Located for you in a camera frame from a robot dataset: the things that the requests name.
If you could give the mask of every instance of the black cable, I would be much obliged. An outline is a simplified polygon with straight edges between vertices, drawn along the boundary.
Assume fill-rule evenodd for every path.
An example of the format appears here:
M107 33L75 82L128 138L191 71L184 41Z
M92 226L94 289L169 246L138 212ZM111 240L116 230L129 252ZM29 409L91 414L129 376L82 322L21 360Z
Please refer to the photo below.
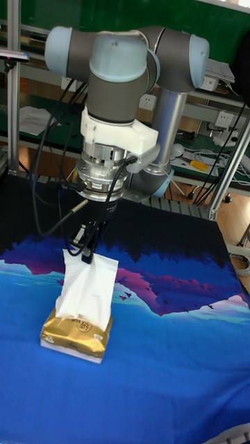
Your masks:
M62 219L62 207L61 207L61 201L60 201L60 193L61 193L61 191L62 191L62 187L60 187L59 190L58 190L58 208L59 208L59 217L60 217L60 220ZM65 233L65 229L64 229L63 225L61 225L62 236L63 236L64 242L65 242L65 247L66 247L66 249L67 249L67 252L68 252L71 256L73 256L73 257L75 257L75 256L79 256L79 255L83 252L84 248L86 248L86 246L88 245L88 243L89 243L89 242L91 241L91 239L93 238L93 236L94 236L94 234L95 234L95 232L96 232L96 230L97 230L98 227L99 227L99 224L96 224L95 222L92 222L92 223L91 223L90 232L89 232L89 234L88 234L88 236L87 236L85 242L83 243L83 245L81 246L81 248L79 248L78 251L76 251L75 253L73 253L72 250L70 249L70 245L69 245L69 242L68 242L68 240L67 240L67 236L66 236L66 233Z
M173 200L172 190L171 190L171 183L169 182L169 192L170 192L170 198Z
M225 148L226 144L228 143L228 141L229 141L229 139L230 139L230 137L231 137L233 131L235 130L236 125L237 125L237 123L238 123L238 121L239 121L239 119L240 119L240 117L241 117L241 115L242 115L242 113L243 113L243 111L244 111L244 108L245 108L246 104L247 104L247 103L244 103L244 105L242 106L242 109L240 110L240 113L239 113L239 115L238 115L238 117L237 117L237 119L236 119L236 121L235 121L235 124L233 125L233 128L231 129L231 131L230 131L230 133L229 133L229 135L228 135L228 137L227 137L227 139L226 139L224 145L221 147L219 153L217 154L217 157L216 157L216 159L215 159L215 161L214 161L214 163L213 163L213 166L212 166L212 168L211 168L211 170L210 170L210 173L209 173L208 176L206 177L206 180L205 180L204 184L202 185L201 189L199 190L199 193L197 194L197 196L196 196L196 198L195 198L195 200L194 200L194 204L197 203L198 198L199 198L201 192L204 190L204 188L205 188L205 186L206 186L206 184L207 184L209 178L211 177L212 172L213 172L213 169L215 168L215 165L216 165L216 163L217 163L218 160L219 160L219 156L222 154L222 151L224 150L224 148Z
M40 224L39 224L39 219L38 219L38 209L37 209L37 204L36 204L36 199L35 199L36 196L37 196L37 194L36 194L35 188L36 188L37 178L38 178L38 166L39 166L39 163L40 163L40 156L41 156L42 148L43 148L43 145L44 145L44 141L45 141L45 139L46 139L46 137L47 137L48 129L49 129L50 125L51 125L51 122L52 122L52 119L53 119L53 117L54 117L54 114L56 113L56 111L57 111L57 109L58 109L58 106L60 105L60 103L61 103L62 100L64 99L64 97L65 97L67 91L70 89L70 87L71 87L71 85L72 85L73 82L74 82L74 80L72 79L72 80L69 82L69 84L68 84L67 88L65 89L65 91L62 93L62 96L60 97L59 101L57 102L57 104L56 104L56 106L55 106L55 108L54 108L54 110L53 110L52 114L50 115L49 120L48 120L48 122L47 122L47 126L46 126L45 131L44 131L44 134L43 134L43 136L42 136L42 140L41 140L41 142L40 142L40 145L39 145L38 148L37 148L37 162L36 162L36 165L35 165L34 181L33 181L33 186L32 186L32 199L33 199L33 207L34 207L35 223L36 223L36 226L37 226L37 231L38 231L39 234L42 235L42 236L49 236L50 234L52 234L52 232L54 232L54 231L55 231L55 230L61 225L61 223L64 223L64 222L69 218L69 216L72 215L72 211L70 211L70 212L69 212L69 213L68 213L68 214L67 214L67 215L66 215L61 221L59 221L55 226L53 226L53 227L52 227L50 230L48 230L47 232L43 233L42 230L41 230Z
M22 164L22 162L20 162L20 160L19 160L19 165L20 165L20 167L21 168L23 168L23 170L27 173L27 174L29 174L29 170Z
M205 191L205 193L203 193L203 195L200 197L200 199L197 201L196 206L199 207L200 205L203 205L207 199L207 197L210 195L210 193L212 193L212 191L214 190L214 188L217 186L219 179L221 178L221 174L218 175L218 177L216 178L216 181L214 181L214 183L211 183L211 185L209 186L209 188Z
M56 110L57 110L57 108L58 108L58 104L62 102L62 100L63 100L64 97L65 97L66 92L69 90L69 88L70 88L70 86L72 85L73 82L74 82L74 80L71 80L71 82L68 84L66 90L63 92L62 96L60 97L59 102L57 103L56 108L54 109L54 111L53 111L52 114L55 114L55 112L56 112ZM70 107L74 104L75 100L78 100L77 95L78 95L79 91L80 91L81 89L83 89L83 88L84 88L84 90L85 90L86 87L87 87L87 85L82 84L82 85L81 85L81 86L80 86L80 87L74 92L74 94L73 94L72 97L70 98L69 102L66 104L65 109L62 111L62 113L61 113L60 116L56 119L56 121L55 121L52 125L49 125L49 126L48 126L48 124L47 124L47 127L46 127L45 130L44 130L44 134L47 132L47 133L45 134L46 138L50 135L51 131L52 131L52 130L53 130L53 129L54 129L54 128L60 123L61 119L65 116L65 114L67 114L68 110L69 110ZM31 161L31 166L30 166L30 179L31 179L31 174L32 174L33 167L34 167L34 164L35 164L35 161L36 161L37 157L38 157L38 150L36 150L35 155L33 156L33 159L32 159L32 161Z
M48 120L47 127L45 128L45 131L44 131L44 137L42 138L42 141L41 141L41 143L40 143L40 145L39 145L39 147L38 147L38 149L37 149L37 151L36 151L36 154L35 154L35 156L33 157L33 161L31 162L31 171L32 171L32 170L33 170L33 165L34 165L35 160L36 160L36 158L37 158L37 164L36 164L35 173L34 173L34 176L35 176L35 177L34 177L34 181L33 181L33 189L34 189L34 185L36 186L36 180L37 180L37 175L38 175L38 164L39 164L39 161L40 161L40 154L41 154L41 152L42 152L42 147L43 147L43 144L44 144L45 138L47 137L48 133L50 133L51 130L54 128L54 127L52 128L52 127L50 126L51 120L52 120L53 115L55 114L55 112L56 112L56 110L57 110L57 108L58 108L59 103L63 100L63 98L64 98L66 92L68 91L68 89L70 88L70 86L71 86L72 83L73 83L73 80L71 80L71 82L68 84L66 90L63 92L62 96L60 97L59 102L56 104L56 106L55 106L55 108L54 108L54 111L53 111L52 115L50 116L50 119ZM76 90L76 92L73 94L73 96L72 96L71 99L69 100L69 103L67 104L66 110L64 110L64 112L60 115L60 117L59 117L59 118L57 119L57 121L55 122L56 125L57 125L58 122L62 119L63 115L65 115L65 113L66 113L68 107L74 102L74 100L76 99L78 93L80 92L80 95L81 95L81 94L84 92L84 90L81 91L83 88L86 88L86 85L82 84L82 85ZM49 148L50 148L51 154L52 154L52 156L53 156L53 158L54 158L56 164L58 165L59 172L60 172L59 174L62 175L63 178L65 179L64 174L63 174L63 171L60 170L60 165L59 165L57 159L55 158L55 156L54 156L54 154L53 154L53 151L52 151L52 149L51 149L50 146L49 146ZM36 193L36 191L35 191L35 197L38 198L38 199L39 199L44 205L47 205L47 206L52 207L52 208L57 208L57 207L58 207L58 205L56 205L56 204L48 203L48 202L46 202L45 200L43 200L43 199L38 195L38 193ZM37 225L37 229L38 229L38 231L40 232L41 235L44 235L44 236L49 235L49 234L47 234L47 233L42 233L42 231L41 231L41 229L40 229L40 225L39 225L39 221L38 221L38 211L37 211L36 203L35 203L35 207L34 207L34 212L35 212L36 215L37 215L37 218L36 218L36 216L35 216L35 220L36 220L36 225Z
M51 125L50 129L49 129L49 134L50 132L55 128L55 126L58 125L58 123L60 123L60 121L62 120L62 118L65 116L65 114L67 114L68 110L70 109L70 107L75 104L75 102L79 99L79 97L81 96L82 93L84 93L86 87L88 86L88 84L82 84L79 86L79 88L74 92L73 96L70 98L70 100L68 101L65 109L61 112L60 116L58 117L58 119L56 119L56 121Z
M117 170L117 172L115 174L115 177L112 180L112 184L110 186L110 190L109 190L108 195L107 195L106 203L108 203L109 200L110 200L111 194L113 192L113 189L115 188L115 184L117 182L117 179L118 179L119 175L122 173L122 171L124 170L124 168L127 165L135 163L136 161L137 161L137 157L136 156L131 156L129 159L126 159L123 162L123 164L120 166L120 168ZM60 187L59 190L58 190L58 208L59 208L59 217L60 217L60 219L62 218L62 208L61 208L61 201L60 201L61 190L62 190L62 188ZM84 244L81 246L81 248L78 251L73 253L72 250L70 250L70 245L69 245L69 242L67 240L67 236L66 236L64 227L61 224L62 235L63 235L63 239L64 239L64 242L65 242L65 246L66 246L67 252L71 256L79 256L83 252L83 250L86 248L86 246L89 244L89 242L92 240L92 238L93 238L95 232L98 230L98 228L99 228L99 223L97 223L96 221L92 222L91 227L90 227L90 232L89 232L89 234L88 234Z
M115 188L115 184L117 182L117 179L119 177L119 175L122 173L122 171L124 170L125 167L127 167L130 164L134 164L137 161L137 157L135 155L130 156L128 159L125 159L123 164L120 166L120 168L117 170L115 177L112 180L112 184L111 187L109 189L108 195L107 195L107 199L106 199L106 203L109 202L111 194L113 192L113 189Z
M86 100L87 100L87 97L88 97L88 93L85 95L83 101L81 102L81 109L80 109L80 111L82 111L83 106L85 105L85 102L86 102ZM66 154L67 147L68 147L68 144L69 144L70 138L71 138L71 136L72 136L73 130L74 130L75 126L76 126L76 122L77 122L77 120L78 120L78 115L76 116L76 118L75 118L75 120L74 120L74 122L73 122L73 124L72 124L71 130L70 130L70 132L69 132L69 134L68 134L68 137L67 137L67 140L66 140L66 143L65 143L65 147L64 147L63 152L62 152L61 163L60 163L60 168L59 168L59 170L60 170L60 173L59 173L59 180L60 180L61 177L63 176L63 163L64 163L64 159L65 159L65 154Z

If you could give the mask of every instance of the aluminum pole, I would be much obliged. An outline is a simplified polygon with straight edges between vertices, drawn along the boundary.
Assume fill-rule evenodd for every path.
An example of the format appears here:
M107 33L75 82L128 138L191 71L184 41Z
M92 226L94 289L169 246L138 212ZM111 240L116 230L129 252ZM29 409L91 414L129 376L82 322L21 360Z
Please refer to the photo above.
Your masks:
M20 51L21 0L8 0L8 49ZM19 87L20 63L8 72L8 168L19 171Z
M212 221L216 219L217 210L221 204L221 201L228 189L233 176L238 168L238 165L247 149L250 142L250 115L247 117L245 124L240 133L239 139L233 149L233 152L227 162L226 168L224 169L221 178L219 179L218 185L215 188L215 192L212 196L211 202L207 207L206 214L208 218Z

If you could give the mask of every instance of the green wall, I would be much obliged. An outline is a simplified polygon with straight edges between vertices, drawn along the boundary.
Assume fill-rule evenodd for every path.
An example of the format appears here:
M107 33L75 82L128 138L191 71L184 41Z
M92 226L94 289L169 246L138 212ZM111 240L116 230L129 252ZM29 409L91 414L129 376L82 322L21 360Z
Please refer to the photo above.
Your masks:
M0 0L2 19L6 4ZM250 14L196 0L22 0L22 23L46 29L60 24L82 31L161 25L206 38L210 57L230 63L250 30Z

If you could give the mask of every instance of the gold tissue packaging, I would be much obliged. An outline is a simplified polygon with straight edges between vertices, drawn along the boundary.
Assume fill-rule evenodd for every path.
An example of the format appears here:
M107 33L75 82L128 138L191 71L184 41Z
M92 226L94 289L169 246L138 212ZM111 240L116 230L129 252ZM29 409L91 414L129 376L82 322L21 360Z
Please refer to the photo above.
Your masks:
M43 347L100 364L109 339L113 319L106 331L79 319L56 318L56 308L45 322L40 335Z

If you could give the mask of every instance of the power outlet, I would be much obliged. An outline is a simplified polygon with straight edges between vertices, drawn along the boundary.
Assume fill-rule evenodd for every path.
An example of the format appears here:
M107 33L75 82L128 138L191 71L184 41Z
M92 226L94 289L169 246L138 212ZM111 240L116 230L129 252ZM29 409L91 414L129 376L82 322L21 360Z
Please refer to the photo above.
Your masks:
M72 79L71 79L70 77L62 77L62 80L61 80L61 88L62 88L62 89L66 89L67 86L68 86L68 84L69 84L69 82L71 82L71 81L72 81ZM75 80L75 81L72 83L72 85L71 85L69 91L75 92L75 91L76 91L76 88L77 88L77 80Z
M151 94L144 94L140 98L139 108L143 110L153 111L154 106L156 104L156 96L152 96Z
M219 126L220 128L228 128L233 120L233 114L229 114L225 111L220 111L215 122L215 126Z

